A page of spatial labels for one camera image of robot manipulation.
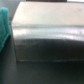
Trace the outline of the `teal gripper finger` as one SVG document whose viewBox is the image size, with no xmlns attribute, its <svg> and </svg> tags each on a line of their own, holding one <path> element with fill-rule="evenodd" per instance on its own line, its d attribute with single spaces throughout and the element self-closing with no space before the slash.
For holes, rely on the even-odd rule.
<svg viewBox="0 0 84 84">
<path fill-rule="evenodd" d="M 5 42 L 10 35 L 11 35 L 11 29 L 9 25 L 8 9 L 1 8 L 0 9 L 0 52 L 2 51 Z"/>
</svg>

